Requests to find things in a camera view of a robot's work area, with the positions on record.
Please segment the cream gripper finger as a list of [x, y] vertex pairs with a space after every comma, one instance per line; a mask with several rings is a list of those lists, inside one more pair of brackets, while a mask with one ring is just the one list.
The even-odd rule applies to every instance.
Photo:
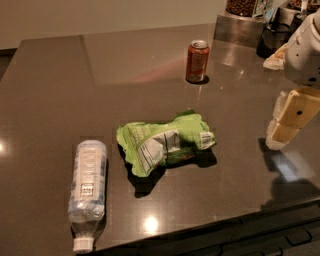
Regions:
[[279, 120], [280, 117], [282, 116], [282, 112], [284, 110], [284, 106], [286, 104], [287, 98], [288, 98], [288, 92], [281, 91], [276, 100], [274, 110], [273, 110], [273, 118], [275, 120]]
[[266, 146], [270, 150], [283, 149], [300, 131], [298, 126], [281, 124], [272, 120], [267, 128]]

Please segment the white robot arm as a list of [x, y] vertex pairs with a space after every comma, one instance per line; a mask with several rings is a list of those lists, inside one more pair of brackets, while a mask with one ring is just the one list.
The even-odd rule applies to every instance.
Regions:
[[308, 15], [286, 44], [284, 74], [299, 88], [277, 98], [266, 132], [271, 150], [285, 147], [320, 112], [320, 10]]

